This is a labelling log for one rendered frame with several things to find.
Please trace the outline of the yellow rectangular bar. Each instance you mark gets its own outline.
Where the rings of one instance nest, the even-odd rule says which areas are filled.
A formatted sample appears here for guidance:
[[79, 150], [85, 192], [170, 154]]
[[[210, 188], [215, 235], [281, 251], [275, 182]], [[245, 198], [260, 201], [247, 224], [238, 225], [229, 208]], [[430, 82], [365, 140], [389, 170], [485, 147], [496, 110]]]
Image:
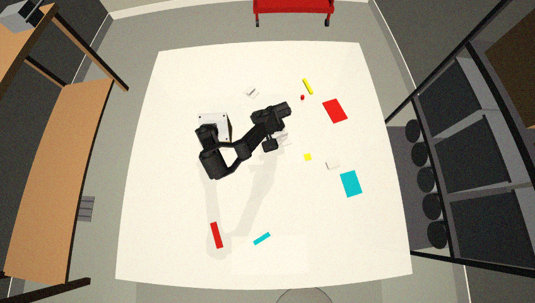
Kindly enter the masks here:
[[304, 82], [304, 84], [305, 84], [307, 90], [309, 91], [310, 95], [313, 94], [313, 91], [312, 91], [309, 83], [307, 82], [307, 80], [304, 78], [302, 81]]

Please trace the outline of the red flat rectangular plate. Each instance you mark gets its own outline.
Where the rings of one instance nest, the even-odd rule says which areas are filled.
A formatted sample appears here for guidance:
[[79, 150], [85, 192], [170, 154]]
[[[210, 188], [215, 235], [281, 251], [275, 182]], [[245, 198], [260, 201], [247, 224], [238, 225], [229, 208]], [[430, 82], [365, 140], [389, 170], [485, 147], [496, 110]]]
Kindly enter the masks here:
[[322, 103], [333, 123], [348, 119], [338, 100], [328, 100]]

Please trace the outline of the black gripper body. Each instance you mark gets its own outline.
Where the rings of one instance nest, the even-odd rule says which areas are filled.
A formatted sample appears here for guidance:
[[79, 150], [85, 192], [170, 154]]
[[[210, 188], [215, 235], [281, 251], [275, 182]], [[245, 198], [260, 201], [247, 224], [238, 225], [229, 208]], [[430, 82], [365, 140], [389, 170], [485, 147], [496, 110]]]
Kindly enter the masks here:
[[[257, 111], [259, 111], [259, 110], [257, 110]], [[257, 111], [251, 113], [251, 115], [252, 115], [252, 114], [255, 114]], [[268, 135], [269, 135], [269, 136], [268, 136]], [[271, 134], [268, 134], [268, 135], [266, 136], [266, 139], [267, 139], [267, 140], [266, 140], [266, 141], [263, 141], [263, 142], [261, 143], [262, 148], [263, 148], [263, 150], [264, 150], [265, 153], [270, 152], [270, 151], [273, 151], [273, 150], [277, 150], [278, 147], [279, 147], [279, 146], [278, 146], [278, 142], [276, 141], [276, 138], [272, 138]]]

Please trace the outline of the cyan rectangular plate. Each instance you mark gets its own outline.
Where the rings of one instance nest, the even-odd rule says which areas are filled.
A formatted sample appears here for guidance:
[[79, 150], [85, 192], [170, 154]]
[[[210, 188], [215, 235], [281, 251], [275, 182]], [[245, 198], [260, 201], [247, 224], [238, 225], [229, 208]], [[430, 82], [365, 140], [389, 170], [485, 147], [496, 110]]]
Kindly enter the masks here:
[[355, 170], [340, 174], [347, 198], [362, 193]]

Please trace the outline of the cyan flat bar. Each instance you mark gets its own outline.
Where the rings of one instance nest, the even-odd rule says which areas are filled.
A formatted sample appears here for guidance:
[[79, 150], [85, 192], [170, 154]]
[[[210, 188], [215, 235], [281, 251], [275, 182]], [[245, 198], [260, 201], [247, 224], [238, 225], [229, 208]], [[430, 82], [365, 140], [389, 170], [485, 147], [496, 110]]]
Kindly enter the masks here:
[[270, 233], [265, 233], [264, 235], [262, 235], [261, 237], [259, 237], [258, 239], [256, 239], [255, 241], [253, 241], [254, 245], [257, 245], [258, 243], [262, 242], [264, 239], [270, 237]]

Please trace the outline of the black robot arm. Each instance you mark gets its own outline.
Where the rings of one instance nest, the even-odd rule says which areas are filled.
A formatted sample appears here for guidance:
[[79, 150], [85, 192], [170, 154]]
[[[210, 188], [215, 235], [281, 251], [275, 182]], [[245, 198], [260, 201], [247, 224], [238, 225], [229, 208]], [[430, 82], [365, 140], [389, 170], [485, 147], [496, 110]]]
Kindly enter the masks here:
[[[286, 101], [261, 109], [250, 116], [255, 125], [243, 137], [232, 143], [219, 141], [216, 123], [202, 124], [200, 128], [194, 130], [204, 148], [203, 151], [200, 151], [198, 159], [209, 179], [219, 180], [234, 173], [243, 161], [252, 156], [252, 152], [268, 134], [274, 134], [284, 129], [283, 118], [288, 116], [291, 116], [291, 108]], [[221, 147], [234, 148], [237, 154], [237, 158], [229, 168], [219, 150]]]

